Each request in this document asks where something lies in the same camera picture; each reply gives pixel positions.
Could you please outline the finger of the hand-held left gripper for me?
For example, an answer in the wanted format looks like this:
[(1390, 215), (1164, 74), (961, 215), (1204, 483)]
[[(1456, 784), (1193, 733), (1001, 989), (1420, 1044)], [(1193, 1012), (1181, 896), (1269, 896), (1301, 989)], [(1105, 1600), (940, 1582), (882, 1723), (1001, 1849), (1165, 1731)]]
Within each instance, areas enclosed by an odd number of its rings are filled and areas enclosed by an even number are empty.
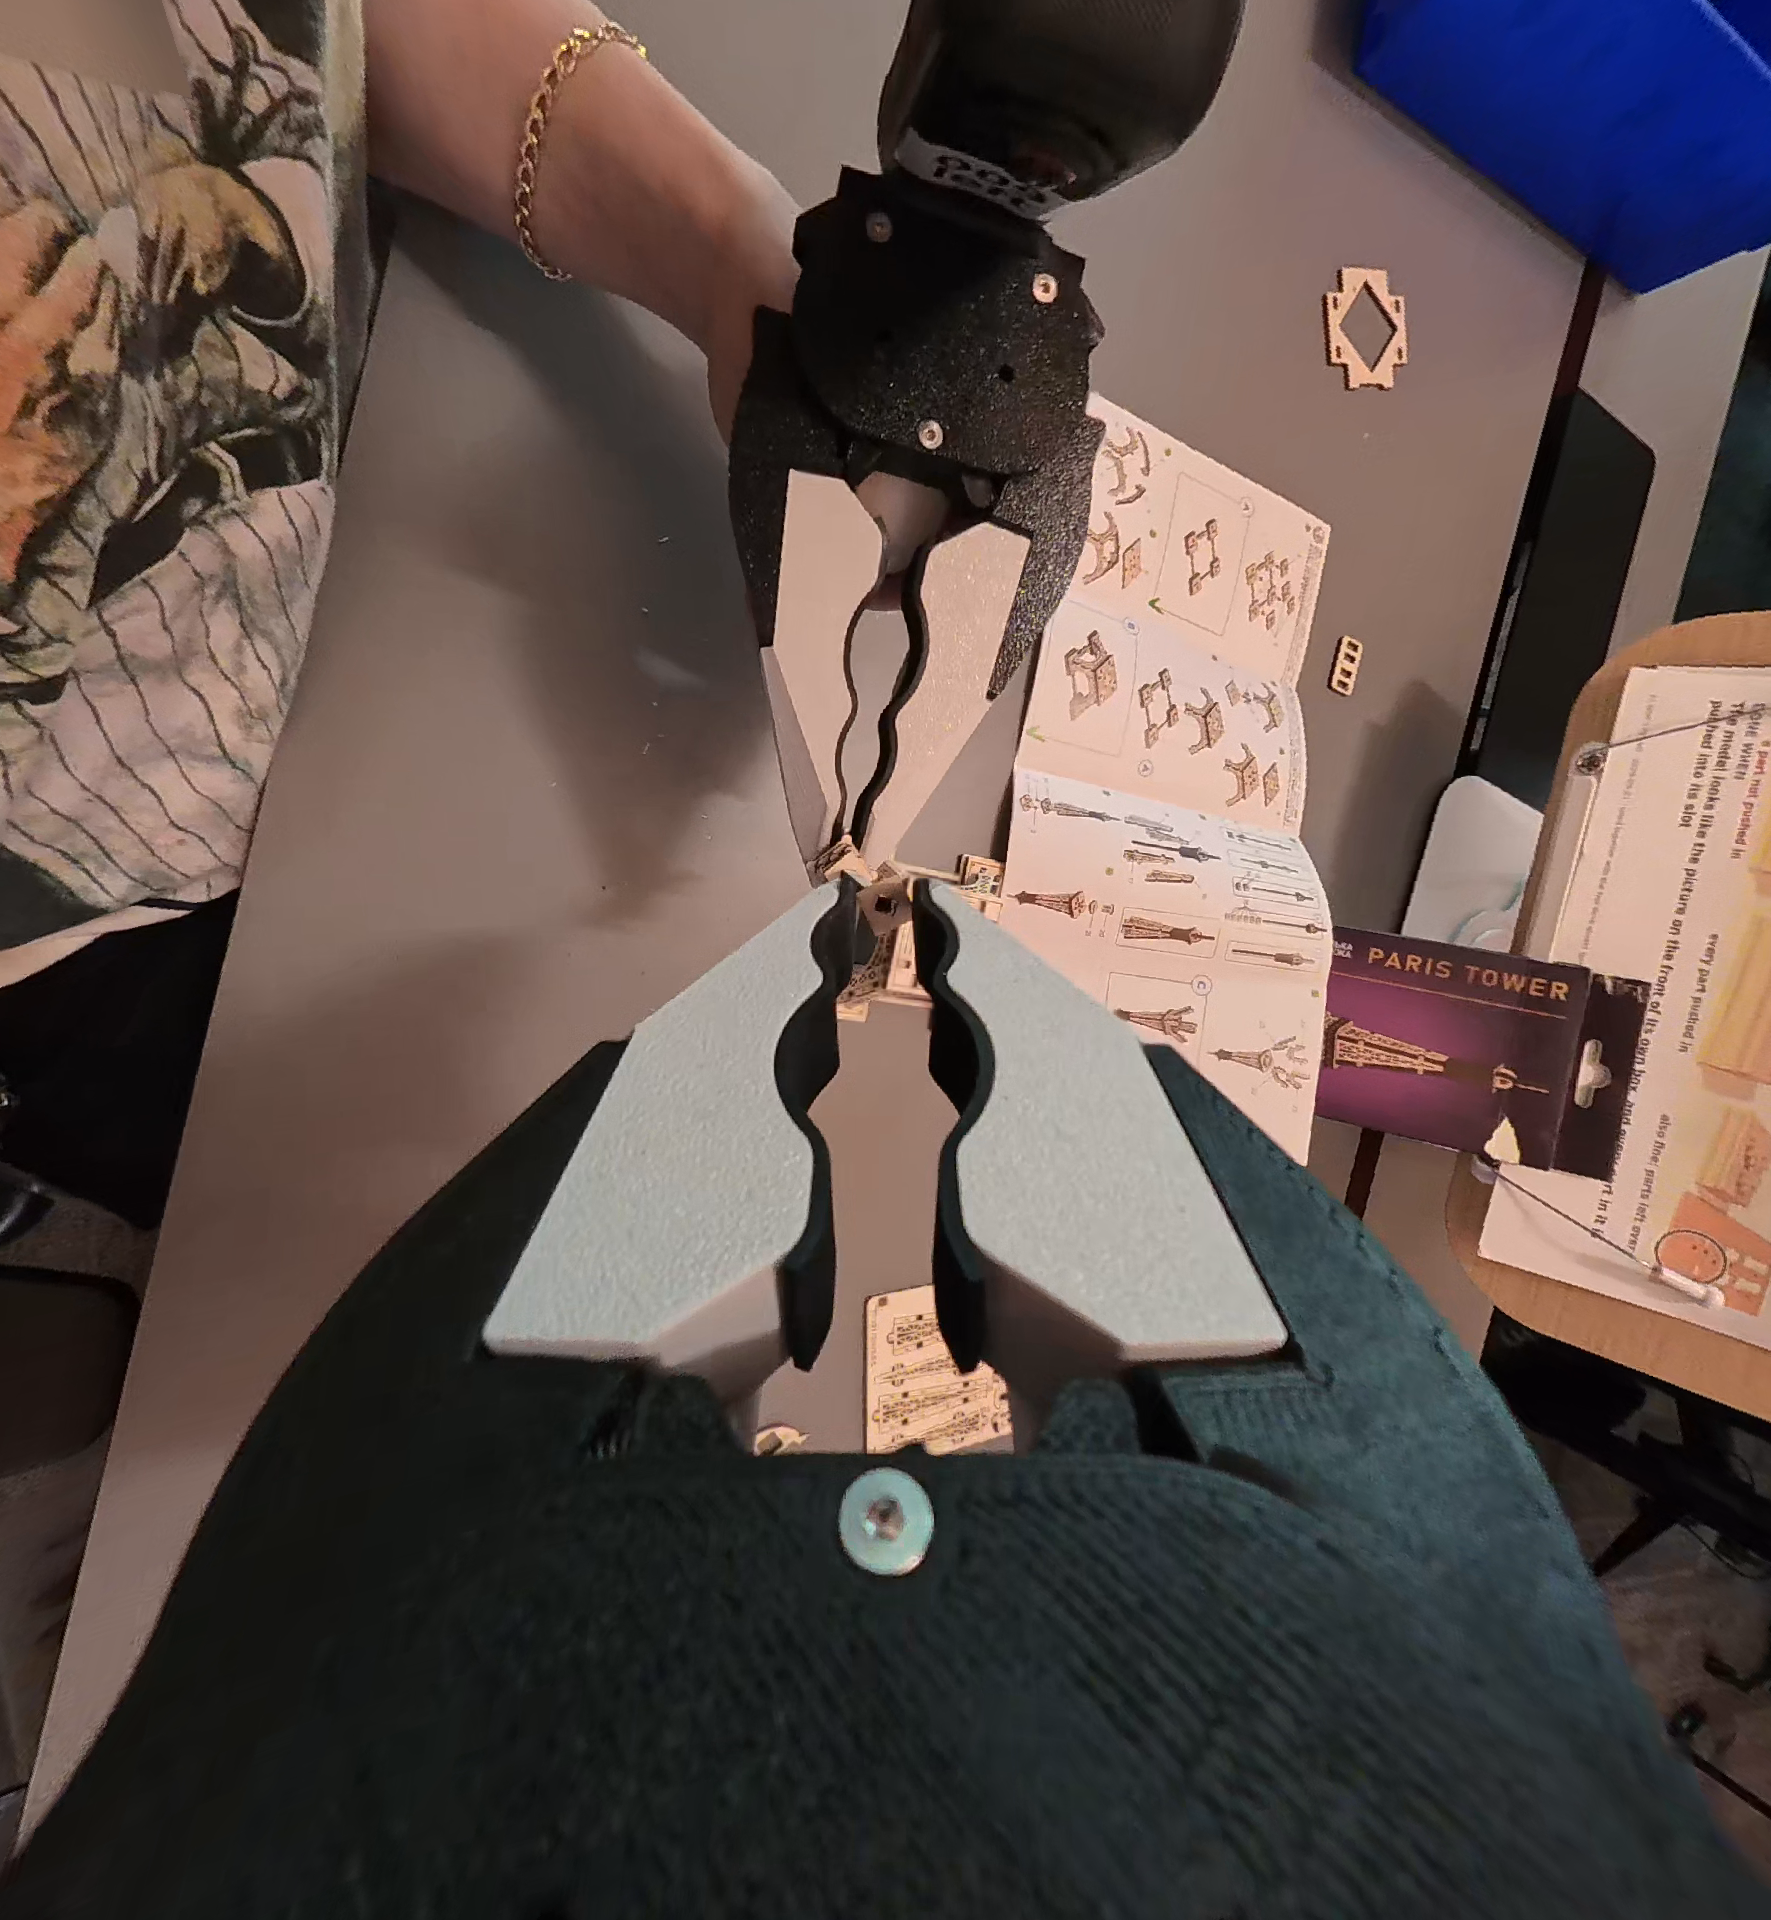
[(846, 739), (854, 719), (850, 629), (882, 584), (882, 521), (835, 477), (788, 477), (778, 615), (766, 699), (803, 877), (850, 830)]
[(850, 821), (867, 869), (898, 860), (910, 821), (995, 710), (995, 661), (1004, 647), (1022, 549), (1022, 534), (982, 521), (937, 537), (910, 573), (910, 667), (875, 719), (875, 777)]

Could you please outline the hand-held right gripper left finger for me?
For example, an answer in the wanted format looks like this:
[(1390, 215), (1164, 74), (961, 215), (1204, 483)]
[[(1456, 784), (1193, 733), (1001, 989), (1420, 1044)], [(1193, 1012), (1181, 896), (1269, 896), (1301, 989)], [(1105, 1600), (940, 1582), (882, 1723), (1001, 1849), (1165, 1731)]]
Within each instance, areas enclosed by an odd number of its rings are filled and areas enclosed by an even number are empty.
[(850, 882), (643, 1019), (486, 1314), (494, 1359), (700, 1377), (752, 1442), (756, 1389), (835, 1313), (830, 1149)]

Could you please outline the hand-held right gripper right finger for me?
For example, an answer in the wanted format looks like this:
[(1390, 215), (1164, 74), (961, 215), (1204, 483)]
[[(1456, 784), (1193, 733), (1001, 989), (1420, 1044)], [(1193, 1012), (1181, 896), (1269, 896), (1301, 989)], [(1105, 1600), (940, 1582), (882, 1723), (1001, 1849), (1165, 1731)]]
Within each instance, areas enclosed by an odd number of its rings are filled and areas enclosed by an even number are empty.
[(954, 1101), (937, 1185), (937, 1313), (961, 1367), (1015, 1392), (1033, 1448), (1066, 1380), (1276, 1359), (1285, 1314), (1193, 1152), (1164, 1065), (961, 891), (912, 891), (937, 1002), (925, 1078)]

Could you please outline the person's left forearm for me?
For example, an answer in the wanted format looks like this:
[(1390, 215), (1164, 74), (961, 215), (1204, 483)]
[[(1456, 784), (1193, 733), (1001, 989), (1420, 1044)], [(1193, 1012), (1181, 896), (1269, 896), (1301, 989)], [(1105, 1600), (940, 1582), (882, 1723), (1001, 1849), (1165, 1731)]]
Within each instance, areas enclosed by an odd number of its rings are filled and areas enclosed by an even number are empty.
[(595, 48), (643, 55), (579, 0), (366, 0), (371, 169), (515, 240), (534, 97)]

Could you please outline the person's left hand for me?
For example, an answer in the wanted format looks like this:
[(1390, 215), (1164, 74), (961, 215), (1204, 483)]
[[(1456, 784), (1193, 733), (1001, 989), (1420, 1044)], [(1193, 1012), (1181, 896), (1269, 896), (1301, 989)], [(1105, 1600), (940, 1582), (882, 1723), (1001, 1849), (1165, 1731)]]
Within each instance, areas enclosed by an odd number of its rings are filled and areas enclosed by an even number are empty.
[(534, 97), (515, 234), (546, 281), (587, 281), (704, 360), (722, 438), (752, 373), (752, 314), (799, 284), (799, 202), (729, 144), (646, 55), (595, 48)]

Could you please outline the wooden parts sheet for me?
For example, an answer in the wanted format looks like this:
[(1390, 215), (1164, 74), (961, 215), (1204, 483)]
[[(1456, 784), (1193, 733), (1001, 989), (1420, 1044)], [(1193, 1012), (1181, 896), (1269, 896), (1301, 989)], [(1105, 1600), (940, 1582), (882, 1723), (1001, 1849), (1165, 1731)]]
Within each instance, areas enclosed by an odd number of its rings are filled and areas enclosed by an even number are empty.
[(867, 1454), (988, 1454), (1015, 1448), (1001, 1367), (961, 1367), (940, 1337), (937, 1285), (863, 1307), (863, 1448)]

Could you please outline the folded instruction leaflet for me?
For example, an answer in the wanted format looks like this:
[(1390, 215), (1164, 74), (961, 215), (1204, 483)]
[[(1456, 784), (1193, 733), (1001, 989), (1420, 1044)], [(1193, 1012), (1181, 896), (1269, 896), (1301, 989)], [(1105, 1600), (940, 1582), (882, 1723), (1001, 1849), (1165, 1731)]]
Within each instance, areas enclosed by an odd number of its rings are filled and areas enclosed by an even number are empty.
[(1047, 626), (1001, 919), (1309, 1152), (1329, 896), (1300, 667), (1329, 524), (1087, 397), (1087, 548)]

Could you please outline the engraved square wooden piece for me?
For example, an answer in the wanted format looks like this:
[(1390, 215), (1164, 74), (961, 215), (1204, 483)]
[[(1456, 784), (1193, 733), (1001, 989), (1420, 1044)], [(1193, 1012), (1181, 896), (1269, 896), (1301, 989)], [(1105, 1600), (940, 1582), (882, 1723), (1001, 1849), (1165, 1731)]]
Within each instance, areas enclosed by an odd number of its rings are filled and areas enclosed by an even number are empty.
[(850, 989), (835, 993), (835, 1019), (850, 1019), (850, 1028), (863, 1028), (875, 1005), (922, 1005), (925, 1012), (912, 919), (898, 919), (867, 946), (867, 958), (850, 976)]

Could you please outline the purple tower kit package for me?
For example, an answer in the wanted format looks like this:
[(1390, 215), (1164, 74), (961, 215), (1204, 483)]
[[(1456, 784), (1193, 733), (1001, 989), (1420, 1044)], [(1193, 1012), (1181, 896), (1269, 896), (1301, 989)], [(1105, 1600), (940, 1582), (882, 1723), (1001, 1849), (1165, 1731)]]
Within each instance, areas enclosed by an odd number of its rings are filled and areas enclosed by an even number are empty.
[(1318, 1113), (1611, 1178), (1646, 981), (1339, 926)]

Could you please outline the dark trousers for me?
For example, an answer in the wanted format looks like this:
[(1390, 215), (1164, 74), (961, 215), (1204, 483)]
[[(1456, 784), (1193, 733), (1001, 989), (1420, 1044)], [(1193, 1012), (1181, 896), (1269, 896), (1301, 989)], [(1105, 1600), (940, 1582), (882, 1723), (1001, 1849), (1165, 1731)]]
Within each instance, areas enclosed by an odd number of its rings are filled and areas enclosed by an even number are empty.
[(238, 896), (0, 989), (0, 1167), (155, 1233)]

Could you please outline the person in printed shirt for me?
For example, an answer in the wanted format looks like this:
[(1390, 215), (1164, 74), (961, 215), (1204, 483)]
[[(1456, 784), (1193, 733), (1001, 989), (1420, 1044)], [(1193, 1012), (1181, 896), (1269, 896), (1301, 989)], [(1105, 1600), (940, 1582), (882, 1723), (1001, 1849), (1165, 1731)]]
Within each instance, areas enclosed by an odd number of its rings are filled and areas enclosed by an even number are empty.
[(0, 989), (238, 882), (371, 351), (366, 4), (162, 12), (0, 55)]

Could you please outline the blue plastic bin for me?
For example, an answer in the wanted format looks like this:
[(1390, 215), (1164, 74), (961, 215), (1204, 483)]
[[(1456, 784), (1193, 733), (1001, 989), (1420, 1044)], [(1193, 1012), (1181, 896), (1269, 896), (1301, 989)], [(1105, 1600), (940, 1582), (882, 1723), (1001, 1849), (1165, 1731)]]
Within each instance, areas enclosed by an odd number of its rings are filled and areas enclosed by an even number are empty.
[(1771, 245), (1771, 0), (1368, 0), (1358, 81), (1630, 291)]

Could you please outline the wooden document board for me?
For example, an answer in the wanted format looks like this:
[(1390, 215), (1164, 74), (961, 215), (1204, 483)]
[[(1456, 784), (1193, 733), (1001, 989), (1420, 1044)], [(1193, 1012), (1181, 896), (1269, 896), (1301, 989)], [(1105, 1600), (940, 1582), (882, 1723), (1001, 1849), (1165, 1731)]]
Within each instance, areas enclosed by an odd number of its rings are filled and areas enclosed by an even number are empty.
[[(1632, 667), (1771, 667), (1771, 607), (1734, 607), (1734, 615), (1695, 615), (1695, 626), (1654, 629), (1613, 647), (1582, 683), (1556, 748), (1556, 784), (1550, 784), (1542, 838), (1524, 877), (1518, 933), (1534, 933), (1534, 919), (1542, 919), (1542, 896), (1562, 891), (1562, 838), (1574, 838), (1572, 762), (1613, 733), (1613, 699)], [(1483, 1206), (1492, 1206), (1492, 1178), (1480, 1178), (1480, 1164), (1461, 1152), (1448, 1185), (1448, 1245), (1499, 1314), (1535, 1337), (1556, 1337), (1582, 1359), (1604, 1359), (1613, 1367), (1632, 1367), (1644, 1380), (1700, 1392), (1714, 1409), (1734, 1409), (1771, 1425), (1771, 1351), (1746, 1351), (1722, 1328), (1659, 1314), (1646, 1307), (1613, 1307), (1613, 1296), (1556, 1285), (1542, 1273), (1499, 1262), (1480, 1255)]]

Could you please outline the notched square wooden frame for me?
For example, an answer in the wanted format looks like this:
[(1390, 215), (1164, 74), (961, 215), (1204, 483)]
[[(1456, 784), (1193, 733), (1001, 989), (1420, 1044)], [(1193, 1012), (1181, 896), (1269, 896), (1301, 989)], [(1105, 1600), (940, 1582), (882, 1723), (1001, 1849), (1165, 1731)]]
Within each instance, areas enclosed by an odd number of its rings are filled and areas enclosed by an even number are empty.
[(1398, 389), (1405, 373), (1405, 297), (1382, 266), (1345, 266), (1324, 291), (1324, 351), (1347, 389)]

